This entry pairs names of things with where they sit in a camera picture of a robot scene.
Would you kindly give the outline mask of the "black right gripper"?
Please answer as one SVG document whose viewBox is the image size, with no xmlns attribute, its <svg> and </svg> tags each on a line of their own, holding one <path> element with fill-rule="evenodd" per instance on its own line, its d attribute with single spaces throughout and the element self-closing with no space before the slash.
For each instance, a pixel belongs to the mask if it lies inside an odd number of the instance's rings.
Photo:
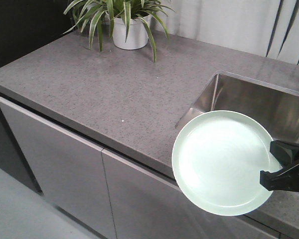
<svg viewBox="0 0 299 239">
<path fill-rule="evenodd" d="M 268 191 L 299 192 L 299 143 L 274 140 L 270 153 L 282 168 L 277 172 L 261 171 L 260 184 Z"/>
</svg>

